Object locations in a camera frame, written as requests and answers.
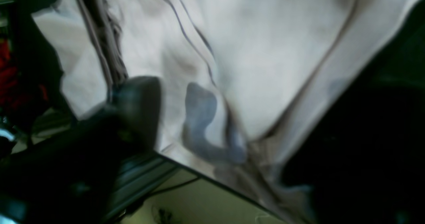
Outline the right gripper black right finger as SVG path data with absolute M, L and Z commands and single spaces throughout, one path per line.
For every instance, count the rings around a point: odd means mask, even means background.
M 424 90 L 352 90 L 281 177 L 311 189 L 318 224 L 423 224 Z

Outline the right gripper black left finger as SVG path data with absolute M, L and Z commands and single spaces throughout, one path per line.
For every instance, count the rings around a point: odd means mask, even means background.
M 1 161 L 1 223 L 101 223 L 124 153 L 153 150 L 160 109 L 160 80 L 133 77 L 87 120 Z

